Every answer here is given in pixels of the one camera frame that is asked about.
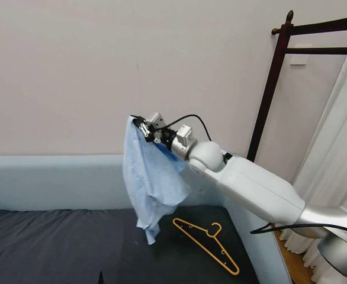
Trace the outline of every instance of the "wire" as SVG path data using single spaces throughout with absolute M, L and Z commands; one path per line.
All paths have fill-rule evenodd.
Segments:
M 257 234 L 263 234 L 263 233 L 268 233 L 268 232 L 273 232 L 273 231 L 278 231 L 278 230 L 284 230 L 284 229 L 292 229 L 292 228 L 310 228 L 310 227 L 330 227 L 330 228 L 336 228 L 340 230 L 347 231 L 347 228 L 344 226 L 339 226 L 339 225 L 333 225 L 333 224 L 322 224 L 322 223 L 315 223 L 315 224 L 293 224 L 293 225 L 285 225 L 285 226 L 279 226 L 279 227 L 274 227 L 270 229 L 266 229 L 272 225 L 272 223 L 268 223 L 267 225 L 258 228 L 256 230 L 253 230 L 250 232 L 252 235 L 257 235 Z
M 209 141 L 211 141 L 211 138 L 210 138 L 208 129 L 207 129 L 207 127 L 205 126 L 205 123 L 203 122 L 203 120 L 201 119 L 201 117 L 199 117 L 197 114 L 188 114 L 188 115 L 184 115 L 183 117 L 178 118 L 178 119 L 175 120 L 174 122 L 172 122 L 172 123 L 170 123 L 170 124 L 167 124 L 166 126 L 157 128 L 156 130 L 163 130 L 163 129 L 166 129 L 166 128 L 168 128 L 168 127 L 174 125 L 175 123 L 178 123 L 179 121 L 181 121 L 181 120 L 183 120 L 184 118 L 187 118 L 187 117 L 196 117 L 198 120 L 200 120 L 201 124 L 203 125 L 203 127 L 204 127 L 204 129 L 205 129 L 205 132 L 206 132 L 206 134 L 207 134 L 207 137 L 208 137 Z

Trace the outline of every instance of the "clothes hanger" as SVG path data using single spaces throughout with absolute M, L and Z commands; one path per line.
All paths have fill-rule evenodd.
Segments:
M 185 221 L 183 219 L 180 219 L 180 218 L 174 218 L 172 220 L 172 222 L 173 222 L 173 224 L 176 227 L 179 228 L 179 230 L 181 230 L 184 234 L 186 234 L 192 241 L 194 241 L 196 244 L 198 244 L 212 258 L 214 258 L 219 264 L 221 264 L 229 273 L 231 273 L 232 275 L 238 275 L 239 274 L 239 267 L 238 267 L 238 265 L 234 262 L 234 260 L 230 256 L 230 254 L 225 250 L 225 248 L 222 246 L 220 241 L 217 239 L 217 235 L 222 230 L 222 226 L 219 223 L 217 223 L 217 222 L 211 223 L 212 226 L 215 226 L 215 225 L 218 226 L 218 230 L 212 235 L 212 234 L 209 234 L 208 230 L 206 230 L 204 228 L 201 228 L 199 226 L 196 226 L 196 225 L 194 225 L 192 223 L 189 223 L 189 222 L 187 222 L 187 221 Z M 188 228 L 196 228 L 198 230 L 201 230 L 201 231 L 205 232 L 208 237 L 213 238 L 217 242 L 219 247 L 221 248 L 221 254 L 225 254 L 227 256 L 227 258 L 231 261 L 233 266 L 236 268 L 236 271 L 232 271 L 229 267 L 226 266 L 226 262 L 222 262 L 221 260 L 219 260 L 213 253 L 211 253 L 206 247 L 204 247 L 198 240 L 196 240 L 193 236 L 191 236 L 190 233 L 185 231 L 184 227 L 186 227 L 186 226 L 188 226 Z

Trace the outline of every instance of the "white wall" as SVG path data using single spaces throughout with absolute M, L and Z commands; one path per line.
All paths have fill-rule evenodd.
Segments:
M 154 111 L 200 114 L 214 140 L 245 155 L 270 31 L 290 9 L 294 24 L 347 17 L 338 0 L 0 1 L 0 155 L 121 153 L 127 115 Z M 309 41 L 347 46 L 347 33 Z M 342 63 L 284 63 L 259 164 L 294 176 Z

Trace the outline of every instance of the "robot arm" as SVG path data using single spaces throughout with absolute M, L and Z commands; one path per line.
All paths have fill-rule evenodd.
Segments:
M 198 142 L 187 125 L 178 131 L 170 129 L 160 114 L 148 120 L 136 117 L 133 122 L 146 141 L 165 144 L 187 160 L 192 170 L 258 217 L 270 223 L 294 225 L 297 228 L 292 230 L 305 237 L 321 238 L 318 248 L 323 257 L 347 276 L 346 208 L 307 205 L 284 179 L 243 157 L 232 156 L 215 142 Z

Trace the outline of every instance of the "white curtain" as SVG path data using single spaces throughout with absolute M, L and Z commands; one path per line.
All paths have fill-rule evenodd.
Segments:
M 307 203 L 347 207 L 347 57 L 294 187 Z M 280 239 L 293 253 L 306 251 L 304 265 L 314 268 L 314 282 L 347 284 L 318 252 L 319 241 L 289 230 Z

